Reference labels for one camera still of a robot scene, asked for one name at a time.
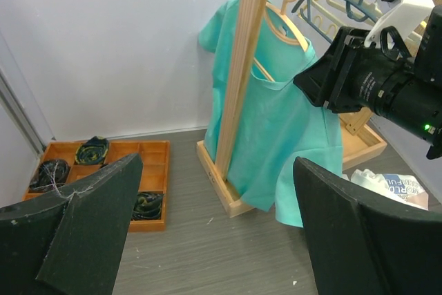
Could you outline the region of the grey blue plastic hanger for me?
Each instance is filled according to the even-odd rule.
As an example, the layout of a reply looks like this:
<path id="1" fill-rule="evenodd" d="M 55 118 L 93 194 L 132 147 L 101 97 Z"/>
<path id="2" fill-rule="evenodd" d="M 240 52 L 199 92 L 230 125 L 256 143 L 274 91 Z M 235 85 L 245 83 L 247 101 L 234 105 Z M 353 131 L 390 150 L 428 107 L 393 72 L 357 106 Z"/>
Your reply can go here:
<path id="1" fill-rule="evenodd" d="M 298 13 L 296 12 L 296 9 L 293 7 L 293 10 L 294 10 L 294 12 L 296 13 L 296 15 L 298 16 Z M 352 21 L 352 20 L 349 20 L 348 18 L 347 18 L 347 16 L 346 16 L 346 14 L 344 14 L 344 13 L 342 13 L 342 12 L 340 12 L 340 11 L 335 11 L 333 8 L 331 9 L 331 11 L 339 18 L 339 19 L 342 19 L 343 20 L 343 22 L 344 22 L 344 26 L 348 26 L 348 25 L 354 25 L 354 24 L 356 24 L 356 23 L 359 23 L 359 22 L 355 22 L 355 21 Z M 334 39 L 334 37 L 332 37 L 332 38 L 326 38 L 326 37 L 323 37 L 323 39 L 325 39 L 326 41 L 328 41 L 328 42 L 332 42 L 332 40 Z"/>

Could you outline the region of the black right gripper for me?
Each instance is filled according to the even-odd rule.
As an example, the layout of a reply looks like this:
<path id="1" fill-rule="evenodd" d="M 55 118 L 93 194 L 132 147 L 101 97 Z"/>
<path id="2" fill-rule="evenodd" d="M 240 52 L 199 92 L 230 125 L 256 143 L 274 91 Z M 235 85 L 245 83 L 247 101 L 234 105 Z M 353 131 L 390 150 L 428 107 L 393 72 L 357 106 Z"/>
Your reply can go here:
<path id="1" fill-rule="evenodd" d="M 369 42 L 369 31 L 342 27 L 326 53 L 294 77 L 296 85 L 315 107 L 333 113 L 375 111 L 375 97 L 389 78 L 395 77 L 411 54 L 394 26 L 381 30 L 380 48 Z"/>

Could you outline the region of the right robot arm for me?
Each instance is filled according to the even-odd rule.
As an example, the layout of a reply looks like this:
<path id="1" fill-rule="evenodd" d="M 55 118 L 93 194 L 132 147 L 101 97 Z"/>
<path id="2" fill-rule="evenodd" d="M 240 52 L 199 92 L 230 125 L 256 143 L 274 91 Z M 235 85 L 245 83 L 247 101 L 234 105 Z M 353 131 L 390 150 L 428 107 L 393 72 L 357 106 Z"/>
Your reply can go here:
<path id="1" fill-rule="evenodd" d="M 326 53 L 294 77 L 315 107 L 333 113 L 368 108 L 426 141 L 427 159 L 441 157 L 441 6 L 435 6 L 412 57 L 394 26 L 381 46 L 366 46 L 368 30 L 339 29 Z"/>

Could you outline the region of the teal t shirt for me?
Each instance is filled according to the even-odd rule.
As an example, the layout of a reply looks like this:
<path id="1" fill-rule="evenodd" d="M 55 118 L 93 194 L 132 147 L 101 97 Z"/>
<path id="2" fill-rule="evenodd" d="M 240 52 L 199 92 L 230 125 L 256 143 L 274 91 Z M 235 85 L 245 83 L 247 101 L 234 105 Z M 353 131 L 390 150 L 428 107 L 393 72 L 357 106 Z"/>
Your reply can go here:
<path id="1" fill-rule="evenodd" d="M 313 65 L 313 47 L 289 45 L 261 25 L 228 181 L 248 205 L 276 210 L 276 220 L 301 227 L 294 187 L 296 158 L 340 175 L 343 142 L 337 114 L 312 106 L 294 77 Z"/>

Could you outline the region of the wooden hanger with teal shirt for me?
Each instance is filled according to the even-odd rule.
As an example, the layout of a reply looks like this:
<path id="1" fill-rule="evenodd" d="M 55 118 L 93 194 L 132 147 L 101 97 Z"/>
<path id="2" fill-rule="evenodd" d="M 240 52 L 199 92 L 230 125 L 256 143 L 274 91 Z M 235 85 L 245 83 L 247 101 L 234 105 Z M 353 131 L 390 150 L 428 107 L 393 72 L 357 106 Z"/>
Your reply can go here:
<path id="1" fill-rule="evenodd" d="M 256 50 L 258 50 L 260 31 L 264 24 L 265 31 L 270 32 L 278 41 L 287 46 L 299 47 L 299 50 L 307 53 L 310 43 L 286 14 L 287 5 L 291 1 L 294 0 L 283 0 L 281 8 L 276 7 L 270 1 L 266 2 L 258 29 Z"/>

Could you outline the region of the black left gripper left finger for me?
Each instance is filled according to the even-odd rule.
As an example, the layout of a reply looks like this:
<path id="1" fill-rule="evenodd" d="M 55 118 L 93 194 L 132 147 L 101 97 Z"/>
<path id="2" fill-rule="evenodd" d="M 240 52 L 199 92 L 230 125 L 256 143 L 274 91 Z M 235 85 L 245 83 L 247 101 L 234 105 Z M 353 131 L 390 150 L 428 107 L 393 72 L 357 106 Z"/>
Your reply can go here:
<path id="1" fill-rule="evenodd" d="M 86 218 L 83 199 L 41 195 L 1 208 L 2 294 L 112 294 L 130 218 Z"/>

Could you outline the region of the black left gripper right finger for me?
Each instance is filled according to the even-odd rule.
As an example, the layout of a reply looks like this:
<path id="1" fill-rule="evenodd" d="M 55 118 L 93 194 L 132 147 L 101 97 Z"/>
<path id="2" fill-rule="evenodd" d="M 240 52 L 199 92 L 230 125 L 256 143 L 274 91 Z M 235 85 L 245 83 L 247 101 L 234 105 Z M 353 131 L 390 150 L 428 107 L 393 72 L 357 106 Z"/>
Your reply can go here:
<path id="1" fill-rule="evenodd" d="M 319 294 L 440 294 L 441 214 L 296 158 L 294 187 Z"/>

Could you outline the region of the light blue t shirt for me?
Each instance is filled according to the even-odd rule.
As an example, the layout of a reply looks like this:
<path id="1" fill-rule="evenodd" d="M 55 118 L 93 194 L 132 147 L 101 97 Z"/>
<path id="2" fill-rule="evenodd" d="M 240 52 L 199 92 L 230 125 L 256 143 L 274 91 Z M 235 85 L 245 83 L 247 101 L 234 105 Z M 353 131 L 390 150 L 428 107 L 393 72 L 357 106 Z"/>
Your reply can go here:
<path id="1" fill-rule="evenodd" d="M 357 169 L 349 180 L 391 200 L 428 210 L 429 195 L 413 175 L 381 174 L 369 169 Z"/>

